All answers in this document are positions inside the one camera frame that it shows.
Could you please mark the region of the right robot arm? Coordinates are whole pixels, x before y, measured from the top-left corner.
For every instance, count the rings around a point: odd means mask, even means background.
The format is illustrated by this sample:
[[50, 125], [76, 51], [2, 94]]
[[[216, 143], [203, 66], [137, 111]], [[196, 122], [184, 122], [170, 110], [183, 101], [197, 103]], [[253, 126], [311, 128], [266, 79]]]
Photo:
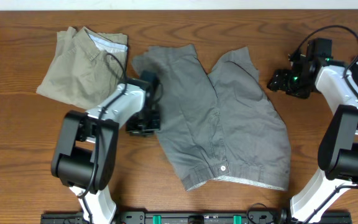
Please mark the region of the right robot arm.
[[352, 223], [348, 212], [328, 208], [348, 190], [358, 190], [358, 68], [333, 59], [330, 52], [295, 52], [289, 70], [277, 70], [268, 88], [306, 98], [326, 99], [333, 118], [318, 149], [318, 170], [275, 223]]

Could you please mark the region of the grey shorts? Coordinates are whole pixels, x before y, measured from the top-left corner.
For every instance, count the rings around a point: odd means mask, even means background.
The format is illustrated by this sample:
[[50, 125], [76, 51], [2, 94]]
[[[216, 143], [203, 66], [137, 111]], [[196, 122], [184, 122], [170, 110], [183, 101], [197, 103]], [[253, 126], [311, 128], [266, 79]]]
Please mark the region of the grey shorts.
[[157, 137], [185, 190], [210, 180], [288, 188], [287, 127], [260, 87], [247, 47], [222, 55], [209, 73], [193, 45], [150, 47], [132, 66], [162, 83]]

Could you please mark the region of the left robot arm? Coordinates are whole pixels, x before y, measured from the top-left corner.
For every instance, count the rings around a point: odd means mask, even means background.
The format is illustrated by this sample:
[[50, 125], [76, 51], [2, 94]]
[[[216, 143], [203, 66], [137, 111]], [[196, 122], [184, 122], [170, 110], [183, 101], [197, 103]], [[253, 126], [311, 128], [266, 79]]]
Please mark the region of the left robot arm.
[[122, 126], [133, 136], [149, 136], [160, 128], [155, 93], [158, 81], [131, 79], [101, 104], [85, 111], [69, 111], [51, 162], [51, 173], [78, 198], [85, 223], [114, 223], [117, 205], [108, 183], [115, 166]]

